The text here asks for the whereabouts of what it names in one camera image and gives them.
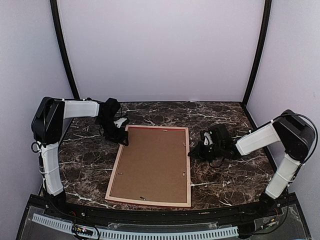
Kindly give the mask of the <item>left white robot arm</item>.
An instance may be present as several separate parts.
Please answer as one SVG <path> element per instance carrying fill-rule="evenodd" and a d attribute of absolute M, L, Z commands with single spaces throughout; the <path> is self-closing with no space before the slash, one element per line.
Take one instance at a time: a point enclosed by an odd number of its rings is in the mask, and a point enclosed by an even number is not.
<path fill-rule="evenodd" d="M 121 104 L 115 98 L 105 102 L 87 99 L 44 97 L 31 123 L 34 142 L 31 150 L 39 154 L 39 170 L 43 188 L 50 197 L 65 196 L 60 177 L 58 149 L 63 136 L 64 121 L 74 118 L 94 118 L 102 128 L 102 136 L 123 146 L 129 144 L 129 133 L 124 125 L 129 120 L 116 116 Z"/>

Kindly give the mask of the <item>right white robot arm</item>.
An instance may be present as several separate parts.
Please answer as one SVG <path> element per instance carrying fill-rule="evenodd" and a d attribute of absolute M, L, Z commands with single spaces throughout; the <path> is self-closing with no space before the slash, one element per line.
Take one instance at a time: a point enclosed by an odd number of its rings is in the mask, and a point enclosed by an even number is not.
<path fill-rule="evenodd" d="M 200 141 L 188 156 L 207 162 L 217 158 L 236 160 L 274 143 L 282 143 L 284 157 L 262 193 L 265 197 L 255 205 L 255 213 L 266 217 L 276 200 L 292 183 L 302 166 L 314 154 L 319 140 L 316 125 L 306 116 L 290 109 L 248 134 L 233 139 L 224 124 L 212 125 L 200 132 Z"/>

